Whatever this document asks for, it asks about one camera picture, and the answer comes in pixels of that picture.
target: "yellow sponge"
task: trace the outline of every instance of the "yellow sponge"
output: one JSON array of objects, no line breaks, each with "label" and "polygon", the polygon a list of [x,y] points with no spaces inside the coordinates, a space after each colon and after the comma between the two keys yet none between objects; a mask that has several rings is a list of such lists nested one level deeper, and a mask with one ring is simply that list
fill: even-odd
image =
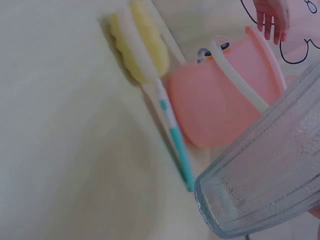
[{"label": "yellow sponge", "polygon": [[[138,30],[144,46],[148,51],[153,65],[155,66],[159,77],[163,76],[170,65],[170,58],[166,44],[161,38],[161,34],[157,29],[153,17],[149,13],[148,6],[139,0],[132,1],[129,4],[131,15]],[[145,79],[143,73],[139,69],[131,50],[126,44],[123,33],[119,28],[118,15],[115,13],[110,17],[111,34],[115,37],[116,48],[123,55],[123,62],[131,75],[140,83],[147,83],[150,79]]]}]

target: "hand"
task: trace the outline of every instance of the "hand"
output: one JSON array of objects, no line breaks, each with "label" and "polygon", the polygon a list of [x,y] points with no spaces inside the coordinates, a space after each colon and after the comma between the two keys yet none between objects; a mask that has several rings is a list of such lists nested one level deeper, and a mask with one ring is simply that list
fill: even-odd
[{"label": "hand", "polygon": [[257,26],[260,32],[263,31],[264,37],[270,40],[272,18],[274,19],[274,44],[286,40],[286,30],[289,29],[289,10],[287,0],[253,0],[256,8]]}]

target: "clear plastic cup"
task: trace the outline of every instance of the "clear plastic cup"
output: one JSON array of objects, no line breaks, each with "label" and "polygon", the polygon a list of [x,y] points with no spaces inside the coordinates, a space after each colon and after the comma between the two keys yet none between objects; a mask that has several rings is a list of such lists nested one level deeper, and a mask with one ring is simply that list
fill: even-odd
[{"label": "clear plastic cup", "polygon": [[309,67],[195,182],[220,238],[272,227],[320,204],[320,64]]}]

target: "pink container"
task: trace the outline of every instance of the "pink container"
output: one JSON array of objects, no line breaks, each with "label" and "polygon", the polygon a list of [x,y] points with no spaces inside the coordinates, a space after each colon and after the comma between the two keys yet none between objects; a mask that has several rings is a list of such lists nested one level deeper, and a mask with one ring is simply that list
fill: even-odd
[{"label": "pink container", "polygon": [[278,62],[256,28],[212,42],[212,59],[169,76],[168,94],[184,137],[198,147],[232,143],[286,89]]}]

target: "transparent cup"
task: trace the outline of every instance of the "transparent cup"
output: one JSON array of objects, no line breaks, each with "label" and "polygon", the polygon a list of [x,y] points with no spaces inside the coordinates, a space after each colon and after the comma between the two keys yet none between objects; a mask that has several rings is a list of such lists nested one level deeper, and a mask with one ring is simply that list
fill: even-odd
[{"label": "transparent cup", "polygon": [[195,199],[220,238],[275,226],[320,204],[320,64],[196,180]]}]

